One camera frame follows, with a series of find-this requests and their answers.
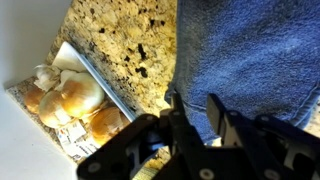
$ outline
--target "white surface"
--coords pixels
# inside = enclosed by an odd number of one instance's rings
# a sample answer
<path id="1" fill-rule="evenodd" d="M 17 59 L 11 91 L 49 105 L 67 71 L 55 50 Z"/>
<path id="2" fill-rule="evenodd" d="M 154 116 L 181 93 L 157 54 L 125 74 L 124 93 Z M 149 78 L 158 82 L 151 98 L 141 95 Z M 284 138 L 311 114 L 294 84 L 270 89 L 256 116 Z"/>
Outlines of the white surface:
<path id="1" fill-rule="evenodd" d="M 69 180 L 75 167 L 4 93 L 44 61 L 71 0 L 0 0 L 0 179 Z"/>

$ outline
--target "terry cloth towel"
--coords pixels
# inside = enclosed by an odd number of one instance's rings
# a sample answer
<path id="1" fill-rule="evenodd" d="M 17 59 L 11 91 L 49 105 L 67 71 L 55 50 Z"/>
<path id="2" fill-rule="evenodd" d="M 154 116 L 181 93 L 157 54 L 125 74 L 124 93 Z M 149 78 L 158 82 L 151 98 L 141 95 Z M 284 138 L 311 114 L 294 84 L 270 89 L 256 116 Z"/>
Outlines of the terry cloth towel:
<path id="1" fill-rule="evenodd" d="M 319 0 L 178 0 L 177 62 L 166 100 L 180 93 L 204 142 L 215 93 L 250 119 L 303 128 L 320 94 Z"/>

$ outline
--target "speckled granite surface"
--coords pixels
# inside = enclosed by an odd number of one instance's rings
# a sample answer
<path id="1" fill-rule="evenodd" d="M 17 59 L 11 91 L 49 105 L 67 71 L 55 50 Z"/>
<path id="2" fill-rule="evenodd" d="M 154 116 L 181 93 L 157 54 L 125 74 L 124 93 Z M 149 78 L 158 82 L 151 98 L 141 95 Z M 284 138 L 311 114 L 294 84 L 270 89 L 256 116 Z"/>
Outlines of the speckled granite surface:
<path id="1" fill-rule="evenodd" d="M 136 114 L 159 114 L 175 65 L 176 1 L 74 0 L 46 59 L 63 41 L 85 54 Z"/>

